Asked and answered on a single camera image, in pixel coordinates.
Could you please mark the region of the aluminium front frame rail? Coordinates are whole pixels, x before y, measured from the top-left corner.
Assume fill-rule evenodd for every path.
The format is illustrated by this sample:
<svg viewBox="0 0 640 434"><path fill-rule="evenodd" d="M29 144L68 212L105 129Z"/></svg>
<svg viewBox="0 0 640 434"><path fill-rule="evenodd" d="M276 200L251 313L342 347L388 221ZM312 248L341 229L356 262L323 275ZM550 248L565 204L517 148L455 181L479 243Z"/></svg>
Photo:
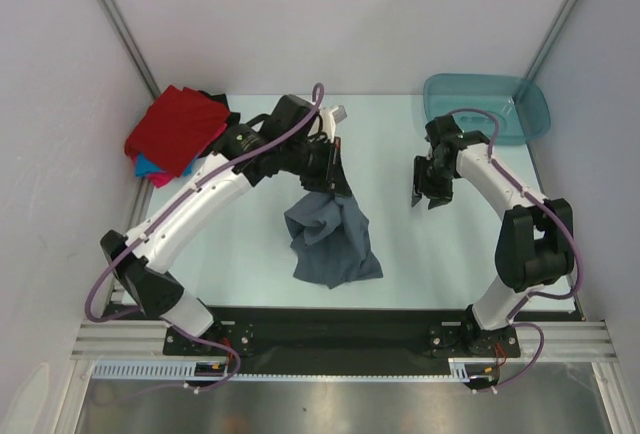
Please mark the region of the aluminium front frame rail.
<svg viewBox="0 0 640 434"><path fill-rule="evenodd" d="M617 354L607 326L597 322L540 322L545 336L543 362L614 363ZM112 321L81 324L71 358L158 359L166 326L160 321Z"/></svg>

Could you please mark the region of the right aluminium side rail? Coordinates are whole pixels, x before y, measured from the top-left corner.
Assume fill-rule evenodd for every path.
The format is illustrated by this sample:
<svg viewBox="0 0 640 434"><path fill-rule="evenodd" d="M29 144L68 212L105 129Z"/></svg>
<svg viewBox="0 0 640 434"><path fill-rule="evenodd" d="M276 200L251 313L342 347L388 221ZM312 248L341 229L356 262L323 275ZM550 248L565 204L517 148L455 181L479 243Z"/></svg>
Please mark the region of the right aluminium side rail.
<svg viewBox="0 0 640 434"><path fill-rule="evenodd" d="M559 192L559 190L554 186L553 182L553 175L555 174L554 168L549 167L544 163L543 155L539 150L536 149L536 147L532 143L528 143L527 148L531 157L531 162L534 166L540 190L545 193L550 199L553 199L554 194L557 194ZM567 285L570 287L570 290L564 294L551 293L547 292L546 290L542 290L540 292L534 293L533 296L554 301L564 301L571 299L572 302L576 305L576 309L581 312L578 292L580 291L583 283L584 262L582 253L578 247L577 241L575 240L572 227L570 227L569 225L566 225L565 227L559 225L558 229L566 237L566 243L569 247L569 253L572 254L574 258L574 268L570 274L566 275Z"/></svg>

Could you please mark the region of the left aluminium side rail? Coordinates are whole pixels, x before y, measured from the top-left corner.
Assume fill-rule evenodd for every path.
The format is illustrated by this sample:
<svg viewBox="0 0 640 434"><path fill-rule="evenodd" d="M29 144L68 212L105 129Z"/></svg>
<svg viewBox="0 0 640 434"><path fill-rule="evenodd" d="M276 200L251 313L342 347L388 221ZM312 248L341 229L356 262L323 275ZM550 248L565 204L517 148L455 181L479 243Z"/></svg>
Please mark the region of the left aluminium side rail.
<svg viewBox="0 0 640 434"><path fill-rule="evenodd" d="M137 226L145 219L153 190L154 186L147 179L142 179L139 181L134 203L128 217L126 229ZM122 304L124 294L125 290L121 286L120 282L116 278L113 278L110 284L108 302Z"/></svg>

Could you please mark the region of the black folded t shirt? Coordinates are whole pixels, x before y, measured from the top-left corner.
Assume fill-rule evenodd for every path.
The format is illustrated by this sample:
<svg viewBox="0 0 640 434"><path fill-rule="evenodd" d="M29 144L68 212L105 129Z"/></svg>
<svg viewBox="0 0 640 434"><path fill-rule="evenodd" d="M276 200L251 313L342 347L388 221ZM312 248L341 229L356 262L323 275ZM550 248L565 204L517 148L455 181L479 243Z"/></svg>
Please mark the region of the black folded t shirt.
<svg viewBox="0 0 640 434"><path fill-rule="evenodd" d="M231 126L235 126L238 125L240 123L241 120L241 114L239 112L235 112L231 109L231 107L229 106L229 102L228 102L228 98L227 95L222 93L222 94L210 94L204 90L199 90L199 93L202 94L203 96L205 96L207 99L218 103L220 105L223 105L227 111L229 112L229 115L226 119L226 124L231 127Z"/></svg>

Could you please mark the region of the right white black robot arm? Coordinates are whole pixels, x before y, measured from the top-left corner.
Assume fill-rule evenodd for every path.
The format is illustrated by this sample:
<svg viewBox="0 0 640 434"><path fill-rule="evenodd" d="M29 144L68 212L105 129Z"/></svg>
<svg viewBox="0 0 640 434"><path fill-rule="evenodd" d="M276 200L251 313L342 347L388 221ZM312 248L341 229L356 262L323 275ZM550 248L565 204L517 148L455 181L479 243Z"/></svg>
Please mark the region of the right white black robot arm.
<svg viewBox="0 0 640 434"><path fill-rule="evenodd" d="M429 151L414 159L411 203L426 199L431 209L445 206L453 199L454 181L464 179L501 222L495 279L456 330L432 332L431 345L435 354L489 356L508 341L512 321L531 298L573 273L573 211L566 200L546 197L507 168L495 152L495 135L462 130L454 113L429 121L425 129Z"/></svg>

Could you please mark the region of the red folded t shirt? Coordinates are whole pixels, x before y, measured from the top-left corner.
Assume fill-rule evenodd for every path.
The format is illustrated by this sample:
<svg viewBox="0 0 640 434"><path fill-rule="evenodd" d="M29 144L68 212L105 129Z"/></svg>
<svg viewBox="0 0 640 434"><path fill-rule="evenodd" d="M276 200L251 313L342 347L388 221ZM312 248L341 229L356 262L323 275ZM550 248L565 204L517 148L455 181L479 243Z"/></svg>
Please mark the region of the red folded t shirt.
<svg viewBox="0 0 640 434"><path fill-rule="evenodd" d="M227 109L191 88L169 86L147 109L124 144L133 163L142 153L180 177L227 127Z"/></svg>

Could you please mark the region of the teal transparent plastic bin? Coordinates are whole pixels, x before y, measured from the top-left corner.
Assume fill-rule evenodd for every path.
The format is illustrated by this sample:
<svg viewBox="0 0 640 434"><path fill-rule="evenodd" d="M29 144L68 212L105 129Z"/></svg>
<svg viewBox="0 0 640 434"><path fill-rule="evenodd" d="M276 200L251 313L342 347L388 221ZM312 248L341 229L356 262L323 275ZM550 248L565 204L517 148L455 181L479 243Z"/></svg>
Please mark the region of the teal transparent plastic bin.
<svg viewBox="0 0 640 434"><path fill-rule="evenodd" d="M428 121L451 112L464 131L497 133L498 145L525 145L551 127L542 90L516 76L436 74L424 83L423 105Z"/></svg>

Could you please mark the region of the aluminium corner post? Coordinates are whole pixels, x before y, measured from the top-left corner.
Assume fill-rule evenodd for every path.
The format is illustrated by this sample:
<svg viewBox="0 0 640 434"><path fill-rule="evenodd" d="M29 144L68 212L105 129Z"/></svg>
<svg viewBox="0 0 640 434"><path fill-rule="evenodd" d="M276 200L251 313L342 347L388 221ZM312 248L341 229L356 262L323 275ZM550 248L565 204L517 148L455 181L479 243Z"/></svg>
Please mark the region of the aluminium corner post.
<svg viewBox="0 0 640 434"><path fill-rule="evenodd" d="M97 0L97 2L149 95L156 99L161 94L159 85L117 0Z"/></svg>
<svg viewBox="0 0 640 434"><path fill-rule="evenodd" d="M545 32L544 37L542 38L542 42L524 73L524 78L526 80L531 82L536 80L556 42L580 2L581 0L562 0L556 14Z"/></svg>

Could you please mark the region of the grey blue polo shirt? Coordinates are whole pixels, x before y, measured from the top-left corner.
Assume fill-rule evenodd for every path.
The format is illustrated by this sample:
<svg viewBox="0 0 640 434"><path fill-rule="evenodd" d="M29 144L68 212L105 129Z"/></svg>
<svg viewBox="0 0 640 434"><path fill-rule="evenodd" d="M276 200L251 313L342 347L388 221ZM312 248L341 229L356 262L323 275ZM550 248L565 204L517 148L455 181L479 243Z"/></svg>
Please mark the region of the grey blue polo shirt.
<svg viewBox="0 0 640 434"><path fill-rule="evenodd" d="M383 277L369 219L354 197L309 193L285 211L284 220L297 259L295 279L335 289Z"/></svg>

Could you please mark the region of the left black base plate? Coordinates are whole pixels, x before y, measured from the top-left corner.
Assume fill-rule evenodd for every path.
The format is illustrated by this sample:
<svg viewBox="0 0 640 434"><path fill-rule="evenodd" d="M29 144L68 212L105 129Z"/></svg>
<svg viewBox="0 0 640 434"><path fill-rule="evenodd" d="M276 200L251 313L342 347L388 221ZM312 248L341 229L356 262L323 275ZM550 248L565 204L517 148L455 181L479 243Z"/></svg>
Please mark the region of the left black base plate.
<svg viewBox="0 0 640 434"><path fill-rule="evenodd" d="M244 326L214 323L202 336L209 342L225 345L245 356L251 350L252 333ZM182 335L174 327L166 330L162 353L166 356L205 357L228 355L224 349L202 344Z"/></svg>

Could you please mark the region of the right aluminium corner post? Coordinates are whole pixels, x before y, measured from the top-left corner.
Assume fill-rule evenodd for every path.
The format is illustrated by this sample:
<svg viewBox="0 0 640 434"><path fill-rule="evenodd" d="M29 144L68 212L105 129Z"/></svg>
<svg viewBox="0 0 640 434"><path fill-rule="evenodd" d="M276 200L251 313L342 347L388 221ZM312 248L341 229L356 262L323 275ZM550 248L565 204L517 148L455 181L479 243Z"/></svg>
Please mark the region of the right aluminium corner post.
<svg viewBox="0 0 640 434"><path fill-rule="evenodd" d="M542 42L524 73L524 78L526 80L531 82L536 80L556 42L580 2L581 0L562 0L556 14L545 32L544 37L542 38Z"/></svg>

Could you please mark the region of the pink folded t shirt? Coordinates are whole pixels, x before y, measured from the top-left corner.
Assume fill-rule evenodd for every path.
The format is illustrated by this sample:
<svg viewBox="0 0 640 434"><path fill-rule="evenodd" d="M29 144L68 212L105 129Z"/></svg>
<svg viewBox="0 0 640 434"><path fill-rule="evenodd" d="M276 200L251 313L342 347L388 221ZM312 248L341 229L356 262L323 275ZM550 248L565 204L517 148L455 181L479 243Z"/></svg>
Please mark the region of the pink folded t shirt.
<svg viewBox="0 0 640 434"><path fill-rule="evenodd" d="M146 179L155 187L162 188L170 183L174 177L166 172L154 172L146 176Z"/></svg>

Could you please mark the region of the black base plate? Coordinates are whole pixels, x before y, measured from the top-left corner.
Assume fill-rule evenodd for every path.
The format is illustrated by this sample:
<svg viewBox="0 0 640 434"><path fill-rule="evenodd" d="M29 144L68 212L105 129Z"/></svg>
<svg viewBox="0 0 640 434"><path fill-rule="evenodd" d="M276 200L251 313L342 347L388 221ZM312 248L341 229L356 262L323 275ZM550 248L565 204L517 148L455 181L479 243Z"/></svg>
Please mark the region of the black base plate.
<svg viewBox="0 0 640 434"><path fill-rule="evenodd" d="M225 345L245 356L251 350L252 333L244 326L214 323L202 336L209 342ZM202 344L182 335L174 327L166 330L162 353L166 356L205 357L228 355L224 349Z"/></svg>
<svg viewBox="0 0 640 434"><path fill-rule="evenodd" d="M496 355L519 358L521 355L516 330L511 326L481 330L471 322L435 324L429 329L428 341L433 358L490 358Z"/></svg>

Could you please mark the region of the aluminium side rail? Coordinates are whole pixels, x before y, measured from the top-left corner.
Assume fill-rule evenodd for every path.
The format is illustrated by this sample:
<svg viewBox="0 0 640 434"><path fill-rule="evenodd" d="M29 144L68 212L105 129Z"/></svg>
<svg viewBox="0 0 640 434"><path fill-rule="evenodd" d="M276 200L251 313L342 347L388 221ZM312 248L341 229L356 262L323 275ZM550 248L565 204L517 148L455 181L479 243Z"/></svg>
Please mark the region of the aluminium side rail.
<svg viewBox="0 0 640 434"><path fill-rule="evenodd" d="M545 193L550 199L553 199L554 194L557 194L559 192L559 190L554 186L553 182L553 175L555 174L554 168L549 167L544 163L543 155L539 150L536 149L536 147L532 143L528 143L527 148L531 157L531 162L534 166L540 190ZM574 268L570 274L566 275L567 285L570 287L570 290L564 294L551 293L547 292L546 290L542 290L540 292L534 293L533 296L554 301L564 301L571 299L572 302L576 305L576 309L581 312L578 292L580 291L583 283L584 262L582 253L578 247L577 241L575 240L572 227L570 227L569 225L566 225L565 227L559 225L558 229L566 237L566 243L569 247L569 253L572 254L574 258Z"/></svg>
<svg viewBox="0 0 640 434"><path fill-rule="evenodd" d="M147 179L142 179L139 181L134 203L128 217L126 229L137 226L145 219L153 190L154 186ZM108 302L122 304L124 294L125 290L121 286L120 282L116 278L113 278L110 284Z"/></svg>

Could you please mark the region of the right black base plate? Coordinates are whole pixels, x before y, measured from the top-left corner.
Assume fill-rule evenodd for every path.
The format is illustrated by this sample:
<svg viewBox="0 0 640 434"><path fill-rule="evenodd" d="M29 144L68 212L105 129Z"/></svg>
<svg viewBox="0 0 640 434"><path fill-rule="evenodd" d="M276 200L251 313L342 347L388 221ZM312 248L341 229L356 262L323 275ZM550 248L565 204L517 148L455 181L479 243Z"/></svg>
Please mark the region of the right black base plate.
<svg viewBox="0 0 640 434"><path fill-rule="evenodd" d="M433 358L490 358L496 355L519 358L521 355L516 330L511 326L481 330L471 322L435 324L429 329L428 341Z"/></svg>

